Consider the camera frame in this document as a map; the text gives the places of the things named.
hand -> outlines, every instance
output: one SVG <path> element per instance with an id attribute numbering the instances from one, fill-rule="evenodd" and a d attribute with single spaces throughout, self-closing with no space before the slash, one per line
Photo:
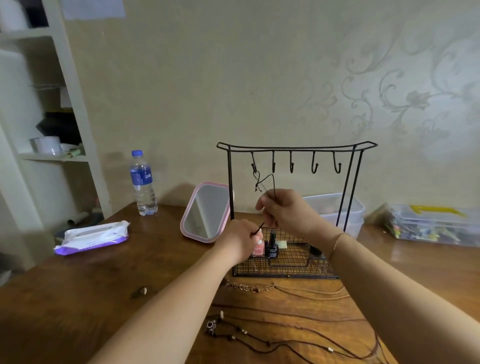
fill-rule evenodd
<path id="1" fill-rule="evenodd" d="M 269 190 L 258 199 L 255 208 L 264 209 L 263 216 L 267 227 L 279 227 L 304 239 L 308 239 L 311 232 L 318 229 L 322 222 L 327 223 L 294 190 L 275 189 L 275 194 L 273 190 Z"/>
<path id="2" fill-rule="evenodd" d="M 251 236 L 257 230 L 258 226 L 251 221 L 232 220 L 217 239 L 214 249 L 233 267 L 251 256 L 255 245 L 263 239 L 261 229 Z"/>

forearm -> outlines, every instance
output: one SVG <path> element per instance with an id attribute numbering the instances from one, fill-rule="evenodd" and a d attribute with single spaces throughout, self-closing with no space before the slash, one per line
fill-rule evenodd
<path id="1" fill-rule="evenodd" d="M 330 229 L 319 248 L 399 363 L 480 363 L 480 324 L 375 254 Z"/>
<path id="2" fill-rule="evenodd" d="M 205 253 L 132 317 L 90 364 L 184 363 L 229 268 L 221 251 Z"/>

jewelry stand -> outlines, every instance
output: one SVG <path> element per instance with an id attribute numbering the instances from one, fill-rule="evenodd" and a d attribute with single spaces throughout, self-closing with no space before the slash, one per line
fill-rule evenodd
<path id="1" fill-rule="evenodd" d="M 254 153 L 272 153 L 272 173 L 275 173 L 275 152 L 289 152 L 290 153 L 290 173 L 293 173 L 294 164 L 292 162 L 292 154 L 295 152 L 312 153 L 312 173 L 317 172 L 318 163 L 315 164 L 315 153 L 332 153 L 334 168 L 337 174 L 341 173 L 342 164 L 337 166 L 335 153 L 350 153 L 350 162 L 348 164 L 347 176 L 343 187 L 342 198 L 338 209 L 338 216 L 336 218 L 336 225 L 340 221 L 342 208 L 347 193 L 348 181 L 350 172 L 352 170 L 353 160 L 356 153 L 359 154 L 357 165 L 355 169 L 355 176 L 353 178 L 353 185 L 349 193 L 350 199 L 348 202 L 347 214 L 345 216 L 345 224 L 343 231 L 347 229 L 348 217 L 350 216 L 350 209 L 352 206 L 353 195 L 357 185 L 357 178 L 360 170 L 361 159 L 363 152 L 370 148 L 378 146 L 373 142 L 362 142 L 351 144 L 348 146 L 319 146 L 319 147 L 248 147 L 248 146 L 233 146 L 225 143 L 218 143 L 217 148 L 227 151 L 228 161 L 228 189 L 230 194 L 230 219 L 235 218 L 235 210 L 233 206 L 233 182 L 232 182 L 232 153 L 251 153 L 252 154 L 252 168 L 254 175 L 258 172 L 255 164 Z M 263 228 L 264 241 L 268 241 L 267 236 L 270 235 L 272 229 Z M 333 271 L 328 264 L 328 261 L 323 255 L 315 255 L 311 253 L 310 245 L 303 239 L 291 236 L 286 232 L 278 229 L 276 230 L 278 241 L 287 241 L 287 249 L 279 249 L 277 258 L 268 258 L 265 256 L 252 256 L 247 261 L 238 264 L 232 270 L 232 274 L 237 277 L 264 277 L 264 278 L 323 278 L 335 279 L 338 278 L 333 274 Z"/>

blue bottle label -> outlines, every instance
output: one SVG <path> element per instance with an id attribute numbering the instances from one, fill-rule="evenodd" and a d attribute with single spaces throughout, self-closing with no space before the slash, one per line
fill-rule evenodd
<path id="1" fill-rule="evenodd" d="M 139 170 L 130 170 L 130 175 L 134 186 L 143 186 L 144 184 L 153 182 L 152 170 L 150 167 Z"/>

shelf board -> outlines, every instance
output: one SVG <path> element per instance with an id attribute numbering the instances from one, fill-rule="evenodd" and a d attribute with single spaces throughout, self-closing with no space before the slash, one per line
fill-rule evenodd
<path id="1" fill-rule="evenodd" d="M 55 53 L 55 46 L 49 27 L 0 33 L 0 49 L 25 54 Z"/>
<path id="2" fill-rule="evenodd" d="M 38 154 L 38 153 L 19 153 L 18 158 L 26 160 L 50 160 L 50 161 L 62 161 L 64 156 L 54 156 L 50 154 Z M 76 156 L 65 160 L 65 162 L 88 162 L 87 156 Z"/>

